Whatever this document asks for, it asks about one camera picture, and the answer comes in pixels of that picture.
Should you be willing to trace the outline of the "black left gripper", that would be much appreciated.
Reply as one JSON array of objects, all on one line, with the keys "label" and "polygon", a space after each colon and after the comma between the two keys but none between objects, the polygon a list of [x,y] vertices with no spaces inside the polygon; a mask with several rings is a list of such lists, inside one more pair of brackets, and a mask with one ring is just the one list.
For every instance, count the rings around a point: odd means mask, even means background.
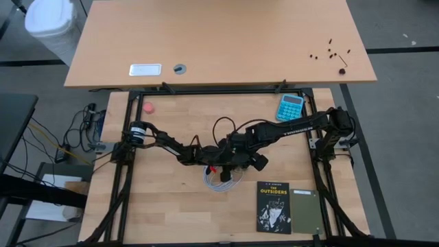
[{"label": "black left gripper", "polygon": [[232,162],[235,153],[228,148],[219,148],[208,145],[201,149],[200,162],[208,166],[220,166],[222,172],[220,173],[220,180],[228,182],[231,180],[231,169],[235,169],[237,165]]}]

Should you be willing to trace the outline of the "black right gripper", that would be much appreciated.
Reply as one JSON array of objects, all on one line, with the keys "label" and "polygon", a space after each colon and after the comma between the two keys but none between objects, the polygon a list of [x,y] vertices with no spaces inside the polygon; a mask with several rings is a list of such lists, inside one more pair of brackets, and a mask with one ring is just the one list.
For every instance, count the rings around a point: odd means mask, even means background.
[{"label": "black right gripper", "polygon": [[252,161],[252,166],[261,171],[268,164],[268,159],[249,147],[245,134],[229,134],[228,147],[230,150],[231,161]]}]

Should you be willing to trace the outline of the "black Outsiders paperback book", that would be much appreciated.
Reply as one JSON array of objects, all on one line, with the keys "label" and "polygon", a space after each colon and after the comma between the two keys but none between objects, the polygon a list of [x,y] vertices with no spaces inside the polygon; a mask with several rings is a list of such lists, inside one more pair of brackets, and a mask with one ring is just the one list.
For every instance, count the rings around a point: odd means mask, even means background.
[{"label": "black Outsiders paperback book", "polygon": [[257,182],[257,231],[292,233],[288,183]]}]

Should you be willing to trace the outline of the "teal tray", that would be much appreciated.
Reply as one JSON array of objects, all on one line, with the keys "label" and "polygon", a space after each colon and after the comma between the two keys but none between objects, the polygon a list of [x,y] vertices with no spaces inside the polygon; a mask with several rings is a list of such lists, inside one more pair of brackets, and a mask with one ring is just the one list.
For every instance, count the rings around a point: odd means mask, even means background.
[{"label": "teal tray", "polygon": [[276,119],[290,121],[301,118],[304,99],[299,96],[284,94],[279,102]]}]

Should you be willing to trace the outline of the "olive green notebook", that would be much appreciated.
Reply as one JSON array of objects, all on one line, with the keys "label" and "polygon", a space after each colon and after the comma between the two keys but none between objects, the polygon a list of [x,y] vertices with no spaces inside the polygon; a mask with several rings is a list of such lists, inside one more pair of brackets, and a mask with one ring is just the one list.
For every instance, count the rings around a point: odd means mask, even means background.
[{"label": "olive green notebook", "polygon": [[291,189],[290,206],[294,233],[324,233],[320,197],[316,190]]}]

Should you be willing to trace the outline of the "light wooden desk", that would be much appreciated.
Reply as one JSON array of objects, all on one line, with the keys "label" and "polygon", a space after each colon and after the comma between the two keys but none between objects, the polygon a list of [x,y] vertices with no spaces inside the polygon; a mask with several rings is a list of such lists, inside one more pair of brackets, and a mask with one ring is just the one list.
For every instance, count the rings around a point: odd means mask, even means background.
[{"label": "light wooden desk", "polygon": [[[129,76],[132,64],[161,64],[161,74]],[[92,4],[65,86],[376,79],[346,0],[110,0]]]}]

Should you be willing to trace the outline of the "silver rectangular desk plate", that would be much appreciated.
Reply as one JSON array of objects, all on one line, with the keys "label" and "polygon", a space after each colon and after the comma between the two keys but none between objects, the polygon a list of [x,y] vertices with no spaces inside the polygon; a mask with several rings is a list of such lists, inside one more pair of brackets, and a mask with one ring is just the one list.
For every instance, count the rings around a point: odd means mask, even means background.
[{"label": "silver rectangular desk plate", "polygon": [[132,64],[129,76],[159,76],[161,74],[161,64]]}]

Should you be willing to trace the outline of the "black power adapter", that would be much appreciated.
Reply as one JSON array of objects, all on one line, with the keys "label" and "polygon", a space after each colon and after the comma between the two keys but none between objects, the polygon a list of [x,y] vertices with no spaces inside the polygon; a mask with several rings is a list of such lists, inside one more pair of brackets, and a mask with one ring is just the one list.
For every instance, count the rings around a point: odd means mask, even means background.
[{"label": "black power adapter", "polygon": [[54,163],[61,163],[64,162],[68,159],[68,154],[65,153],[62,149],[58,148],[56,150],[56,155],[55,155],[55,159],[54,159]]}]

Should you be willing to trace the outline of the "black side table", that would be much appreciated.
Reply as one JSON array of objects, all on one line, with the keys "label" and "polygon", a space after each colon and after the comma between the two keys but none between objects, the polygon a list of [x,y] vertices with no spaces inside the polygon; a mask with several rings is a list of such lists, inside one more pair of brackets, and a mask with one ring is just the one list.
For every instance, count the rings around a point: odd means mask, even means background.
[{"label": "black side table", "polygon": [[36,95],[0,93],[0,174],[4,173],[34,113]]}]

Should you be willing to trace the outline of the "white trash bin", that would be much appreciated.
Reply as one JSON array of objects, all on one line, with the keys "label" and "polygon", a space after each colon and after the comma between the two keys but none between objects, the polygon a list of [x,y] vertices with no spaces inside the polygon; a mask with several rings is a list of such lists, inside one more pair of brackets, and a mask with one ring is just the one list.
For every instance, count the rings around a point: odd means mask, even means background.
[{"label": "white trash bin", "polygon": [[34,0],[25,29],[70,67],[81,35],[77,17],[72,0]]}]

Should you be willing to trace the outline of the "black aluminium table frame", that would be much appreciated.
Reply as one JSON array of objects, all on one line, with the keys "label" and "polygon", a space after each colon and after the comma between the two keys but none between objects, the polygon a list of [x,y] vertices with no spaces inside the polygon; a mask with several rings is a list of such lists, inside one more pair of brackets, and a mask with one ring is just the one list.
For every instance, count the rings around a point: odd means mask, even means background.
[{"label": "black aluminium table frame", "polygon": [[[280,95],[273,90],[187,89],[175,95],[150,91],[152,122],[182,143],[194,135],[210,145],[233,128],[254,119],[273,120]],[[126,225],[127,244],[196,244],[305,240],[305,234],[259,233],[256,230],[257,182],[315,186],[308,141],[304,134],[281,139],[263,149],[269,163],[261,172],[249,169],[239,184],[220,193],[202,182],[202,168],[185,167],[161,148],[139,150],[132,166]]]}]

